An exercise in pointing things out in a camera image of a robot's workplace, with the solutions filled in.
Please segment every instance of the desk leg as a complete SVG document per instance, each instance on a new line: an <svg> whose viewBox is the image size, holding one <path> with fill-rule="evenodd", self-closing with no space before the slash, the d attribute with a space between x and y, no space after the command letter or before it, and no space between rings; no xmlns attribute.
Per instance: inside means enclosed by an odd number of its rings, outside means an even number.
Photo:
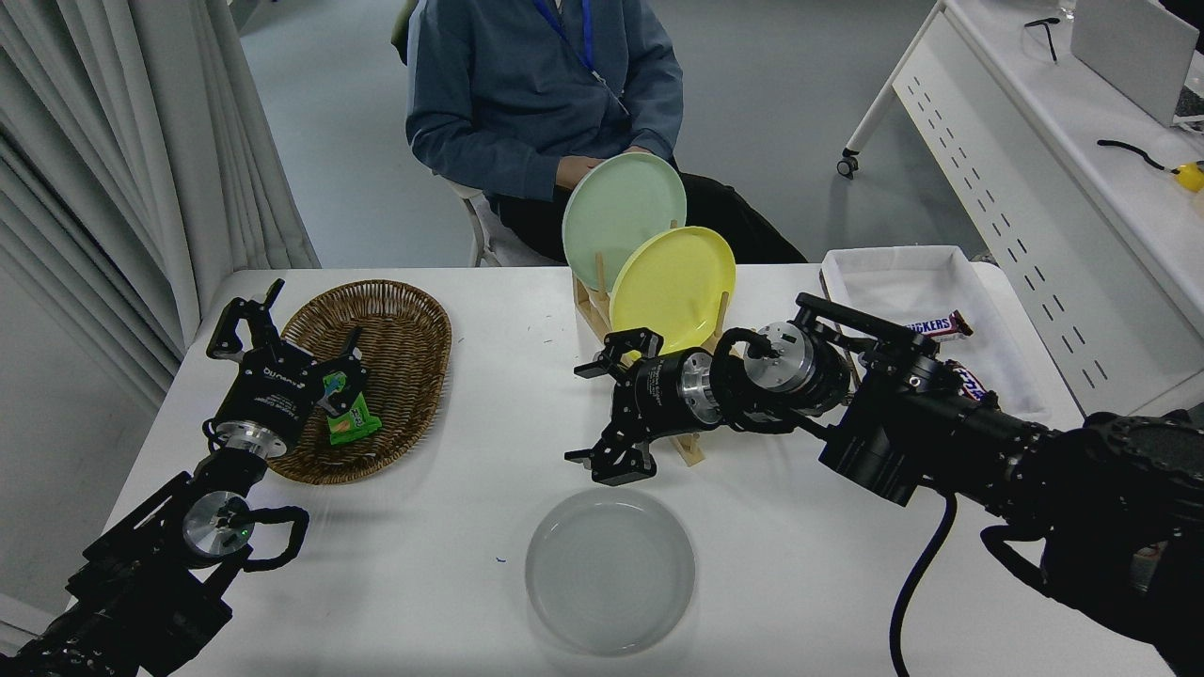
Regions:
<svg viewBox="0 0 1204 677"><path fill-rule="evenodd" d="M878 129L878 124L883 122L883 116L886 114L886 106L890 106L891 101L895 99L895 78L898 77L899 71L903 70L903 64L907 63L911 52L915 51L915 46L920 43L920 39L932 25L932 20L937 18L937 13L945 8L945 0L937 0L937 4L932 6L932 11L925 17L923 23L920 24L920 30L915 33L915 37L911 39L911 43L907 46L907 51L903 52L903 57L899 58L899 63L895 64L895 70L891 71L891 76L886 78L886 84L883 84L881 90L878 92L878 96L869 105L869 110L866 111L866 116L861 118L861 123L857 124L857 129L854 130L852 136L849 142L845 143L844 151L840 153L842 159L836 164L836 171L840 176L851 179L852 172L857 171L857 154L864 148L866 142Z"/></svg>

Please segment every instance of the caster wheel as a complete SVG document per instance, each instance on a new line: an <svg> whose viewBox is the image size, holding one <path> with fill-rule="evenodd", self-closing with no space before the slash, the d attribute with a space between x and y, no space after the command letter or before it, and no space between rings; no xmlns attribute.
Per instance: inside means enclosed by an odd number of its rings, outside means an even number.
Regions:
<svg viewBox="0 0 1204 677"><path fill-rule="evenodd" d="M857 171L857 158L843 158L836 164L836 172L848 179L852 179L855 171Z"/></svg>

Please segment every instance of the white curtain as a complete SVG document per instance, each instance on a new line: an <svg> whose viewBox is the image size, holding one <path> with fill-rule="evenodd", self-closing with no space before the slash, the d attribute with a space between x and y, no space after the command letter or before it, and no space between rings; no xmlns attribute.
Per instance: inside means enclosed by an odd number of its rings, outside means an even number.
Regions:
<svg viewBox="0 0 1204 677"><path fill-rule="evenodd" d="M0 265L158 407L218 284L315 267L225 0L0 4Z"/></svg>

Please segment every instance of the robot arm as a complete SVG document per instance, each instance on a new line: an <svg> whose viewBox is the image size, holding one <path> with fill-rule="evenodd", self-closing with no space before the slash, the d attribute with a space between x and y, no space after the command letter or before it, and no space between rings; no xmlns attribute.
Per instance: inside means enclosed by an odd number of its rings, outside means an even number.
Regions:
<svg viewBox="0 0 1204 677"><path fill-rule="evenodd" d="M283 281L262 302L234 299L225 307L207 354L238 363L238 376L203 431L209 454L181 472L84 551L87 564L70 578L78 602L13 658L0 675L14 677L132 677L138 667L163 677L191 660L230 620L222 595L242 571L268 571L301 549L308 513L296 506L252 510L250 488L267 459L296 445L315 406L347 411L367 379L355 352L358 330L343 352L318 363L281 340L270 308ZM243 349L246 322L252 348ZM323 379L342 373L327 393ZM279 555L250 559L256 524L291 524ZM203 582L191 570L209 569Z"/></svg>
<svg viewBox="0 0 1204 677"><path fill-rule="evenodd" d="M1007 523L985 530L984 543L1017 578L1155 644L1178 672L1204 673L1204 430L1181 416L1108 413L1050 430L967 387L964 369L940 361L931 338L809 294L796 302L790 322L725 332L714 357L657 355L660 337L647 329L608 336L578 373L615 378L613 422L598 445L565 458L621 484L655 475L647 445L659 437L802 428L825 441L820 463L884 499L905 506L923 483L982 505ZM737 343L748 345L743 358L731 354ZM631 349L642 357L624 365ZM851 393L838 349L866 370ZM840 402L839 424L811 419ZM633 449L645 463L630 465ZM1008 544L1039 540L1040 566Z"/></svg>

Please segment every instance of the white tray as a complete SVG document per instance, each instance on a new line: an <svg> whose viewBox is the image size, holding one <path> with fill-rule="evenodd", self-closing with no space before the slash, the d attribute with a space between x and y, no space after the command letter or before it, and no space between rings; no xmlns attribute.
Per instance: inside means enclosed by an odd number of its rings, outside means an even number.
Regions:
<svg viewBox="0 0 1204 677"><path fill-rule="evenodd" d="M1039 423L1050 418L1015 336L957 247L834 249L824 258L820 275L830 300L897 324L961 311L974 335L942 343L939 357L962 363L998 393L1007 413Z"/></svg>

